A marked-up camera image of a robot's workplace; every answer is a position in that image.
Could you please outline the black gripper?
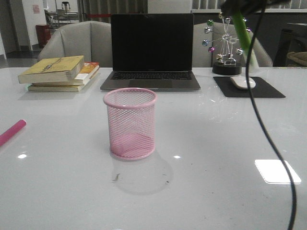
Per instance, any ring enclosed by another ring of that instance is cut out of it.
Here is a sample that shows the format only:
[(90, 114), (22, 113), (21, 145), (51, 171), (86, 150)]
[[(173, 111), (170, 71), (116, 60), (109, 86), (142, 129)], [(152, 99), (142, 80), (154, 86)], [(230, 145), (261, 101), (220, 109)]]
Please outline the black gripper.
[(285, 4), (288, 0), (226, 0), (221, 5), (221, 12), (233, 16), (235, 12), (241, 12), (243, 15), (261, 11), (267, 6)]

